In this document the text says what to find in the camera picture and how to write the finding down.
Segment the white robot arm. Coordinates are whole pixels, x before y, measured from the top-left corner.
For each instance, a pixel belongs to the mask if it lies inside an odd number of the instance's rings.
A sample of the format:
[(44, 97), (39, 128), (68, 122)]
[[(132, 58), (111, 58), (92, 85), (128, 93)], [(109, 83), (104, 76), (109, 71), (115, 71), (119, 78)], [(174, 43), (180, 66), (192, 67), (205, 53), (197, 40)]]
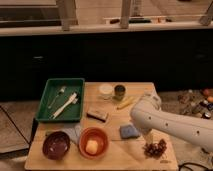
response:
[(156, 129), (213, 152), (213, 120), (165, 112), (161, 104), (156, 93), (147, 93), (130, 110), (131, 121), (143, 135)]

